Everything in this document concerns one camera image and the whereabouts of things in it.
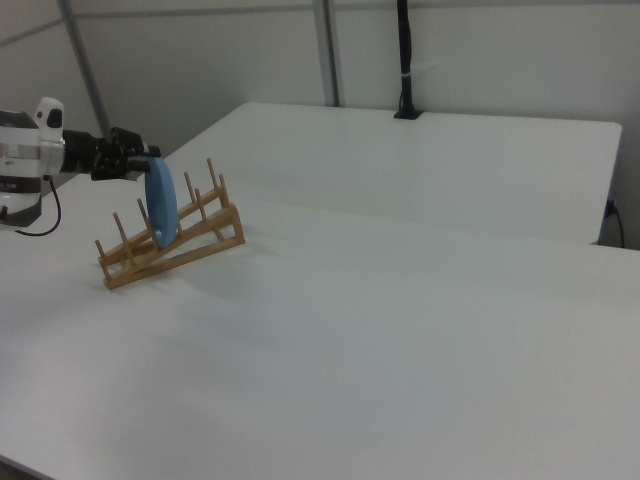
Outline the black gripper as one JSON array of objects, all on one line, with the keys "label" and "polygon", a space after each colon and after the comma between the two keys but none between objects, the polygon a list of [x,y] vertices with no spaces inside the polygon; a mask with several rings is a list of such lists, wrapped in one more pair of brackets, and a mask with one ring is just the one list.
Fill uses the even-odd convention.
[{"label": "black gripper", "polygon": [[89,174],[93,181],[125,179],[131,173],[151,171],[149,158],[162,156],[158,146],[147,145],[140,134],[113,127],[105,138],[64,130],[63,173]]}]

